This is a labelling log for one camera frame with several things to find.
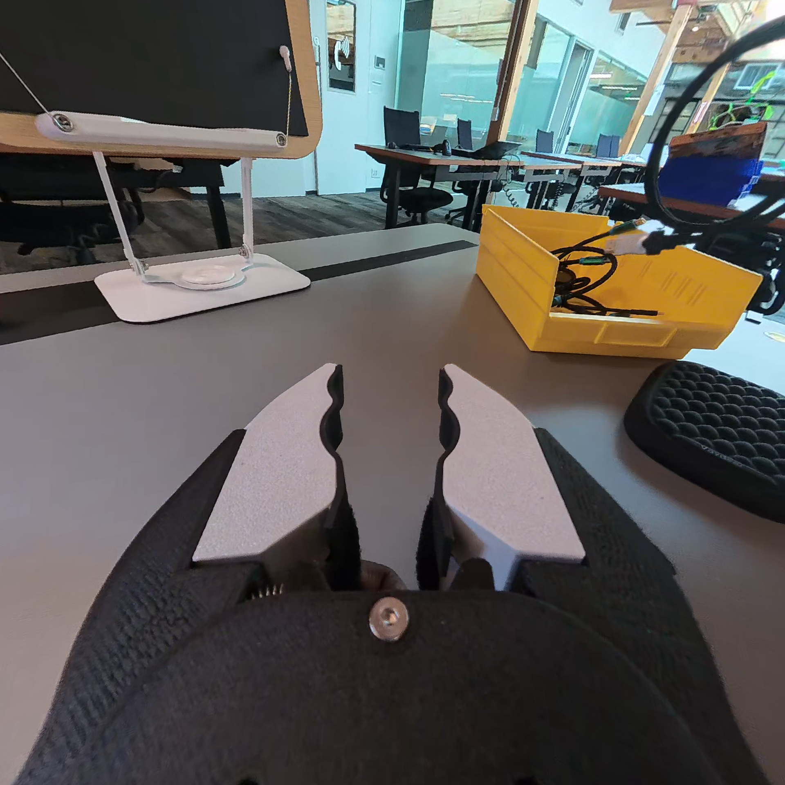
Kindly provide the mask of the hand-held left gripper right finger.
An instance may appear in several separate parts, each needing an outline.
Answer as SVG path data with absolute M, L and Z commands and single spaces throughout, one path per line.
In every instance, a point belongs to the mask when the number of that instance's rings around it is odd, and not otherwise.
M 539 431 L 501 394 L 448 363 L 439 372 L 433 494 L 417 544 L 417 587 L 446 590 L 470 561 L 512 590 L 528 562 L 583 566 L 585 547 Z

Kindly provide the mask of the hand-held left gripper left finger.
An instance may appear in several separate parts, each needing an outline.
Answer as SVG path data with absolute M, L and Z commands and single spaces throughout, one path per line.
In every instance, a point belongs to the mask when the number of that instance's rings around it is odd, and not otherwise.
M 326 363 L 243 429 L 194 564 L 258 564 L 279 586 L 315 562 L 332 590 L 359 589 L 359 531 L 339 456 L 343 381 L 342 366 Z

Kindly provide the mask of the yellow plastic bin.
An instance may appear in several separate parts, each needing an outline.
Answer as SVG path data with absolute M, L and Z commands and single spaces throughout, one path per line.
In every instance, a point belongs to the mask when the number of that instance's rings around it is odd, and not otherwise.
M 555 304 L 554 251 L 610 230 L 605 216 L 485 205 L 476 275 L 535 352 L 682 359 L 715 349 L 762 281 L 754 272 L 687 247 L 655 256 L 616 254 L 593 303 Z

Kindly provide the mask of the black braided cable green plugs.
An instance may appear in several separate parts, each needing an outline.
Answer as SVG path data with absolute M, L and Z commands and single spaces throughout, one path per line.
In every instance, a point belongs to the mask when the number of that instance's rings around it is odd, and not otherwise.
M 673 123 L 677 121 L 684 107 L 711 77 L 721 71 L 722 67 L 730 65 L 733 61 L 738 60 L 741 55 L 751 50 L 781 41 L 783 38 L 783 16 L 759 25 L 752 31 L 744 34 L 733 44 L 730 44 L 711 63 L 707 64 L 685 88 L 655 136 L 652 152 L 644 172 L 644 197 L 648 215 L 651 219 L 658 220 L 663 225 L 672 228 L 672 232 L 667 234 L 663 230 L 651 231 L 645 234 L 641 240 L 636 240 L 629 247 L 625 247 L 622 241 L 631 239 L 632 233 L 622 233 L 614 230 L 611 238 L 615 241 L 617 250 L 623 253 L 653 256 L 666 250 L 673 250 L 676 247 L 693 246 L 697 248 L 701 241 L 709 242 L 715 240 L 717 236 L 724 233 L 737 230 L 762 229 L 783 215 L 783 190 L 781 190 L 764 198 L 748 211 L 743 211 L 730 219 L 710 223 L 686 221 L 680 219 L 666 207 L 662 201 L 659 187 L 662 150 Z
M 595 289 L 611 280 L 619 268 L 619 260 L 609 247 L 600 247 L 601 240 L 609 240 L 637 229 L 639 221 L 628 221 L 577 242 L 570 247 L 552 250 L 558 261 L 554 282 L 552 309 L 564 309 L 580 316 L 618 318 L 655 318 L 657 310 L 608 307 L 590 296 Z M 576 268 L 603 268 L 598 278 L 582 276 Z

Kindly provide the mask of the person's left hand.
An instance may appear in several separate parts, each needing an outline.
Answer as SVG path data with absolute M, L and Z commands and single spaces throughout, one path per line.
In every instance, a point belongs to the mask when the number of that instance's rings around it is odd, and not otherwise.
M 362 560 L 360 562 L 359 587 L 372 593 L 396 593 L 407 590 L 398 574 L 384 564 Z

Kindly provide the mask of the white tablet stand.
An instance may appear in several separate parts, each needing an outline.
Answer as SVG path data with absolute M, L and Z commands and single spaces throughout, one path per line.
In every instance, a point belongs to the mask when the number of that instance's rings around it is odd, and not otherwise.
M 306 289 L 311 281 L 273 257 L 256 253 L 253 241 L 253 158 L 241 166 L 242 242 L 231 254 L 187 260 L 149 268 L 132 250 L 103 153 L 121 144 L 168 146 L 177 151 L 227 149 L 230 152 L 282 152 L 289 142 L 293 66 L 289 47 L 280 45 L 279 58 L 288 76 L 285 131 L 255 129 L 208 130 L 191 126 L 145 123 L 121 116 L 54 112 L 20 77 L 7 58 L 2 63 L 42 109 L 34 124 L 51 141 L 84 144 L 92 152 L 103 190 L 119 231 L 130 271 L 111 271 L 94 283 L 114 314 L 126 323 L 157 323 L 169 319 L 275 297 Z

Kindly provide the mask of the black honeycomb wrist rest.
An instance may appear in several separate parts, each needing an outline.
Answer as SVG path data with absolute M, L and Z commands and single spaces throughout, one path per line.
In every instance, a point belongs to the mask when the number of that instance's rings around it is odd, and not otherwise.
M 687 361 L 653 370 L 623 427 L 648 457 L 731 504 L 784 523 L 784 397 Z

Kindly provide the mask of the blue plastic bin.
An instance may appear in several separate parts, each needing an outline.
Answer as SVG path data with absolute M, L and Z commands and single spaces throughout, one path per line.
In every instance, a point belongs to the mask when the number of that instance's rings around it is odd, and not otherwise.
M 669 158 L 659 173 L 662 199 L 727 207 L 759 181 L 764 162 L 731 156 Z

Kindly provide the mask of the wooden post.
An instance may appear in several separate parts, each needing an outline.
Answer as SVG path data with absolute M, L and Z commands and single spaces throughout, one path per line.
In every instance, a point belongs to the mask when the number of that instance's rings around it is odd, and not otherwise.
M 646 79 L 637 106 L 633 110 L 633 115 L 626 128 L 626 132 L 619 143 L 619 153 L 622 156 L 630 153 L 635 138 L 644 121 L 645 110 L 647 110 L 649 104 L 652 103 L 655 91 L 661 85 L 668 72 L 673 54 L 675 53 L 679 40 L 692 14 L 693 2 L 678 1 L 672 2 L 671 5 L 673 14 L 666 29 L 666 36 L 662 41 L 662 45 L 659 48 L 652 69 Z
M 509 132 L 523 69 L 531 48 L 538 6 L 539 1 L 515 1 L 488 128 L 489 144 L 504 141 Z

